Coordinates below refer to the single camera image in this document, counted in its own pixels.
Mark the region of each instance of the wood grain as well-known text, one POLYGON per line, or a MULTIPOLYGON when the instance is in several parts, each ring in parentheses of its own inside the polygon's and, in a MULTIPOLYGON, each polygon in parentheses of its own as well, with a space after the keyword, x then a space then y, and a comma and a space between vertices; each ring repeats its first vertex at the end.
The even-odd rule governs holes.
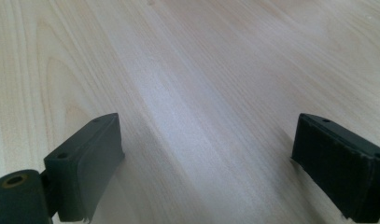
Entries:
POLYGON ((289 157, 301 112, 380 146, 380 0, 1 0, 0 176, 111 112, 93 223, 350 223, 289 157))

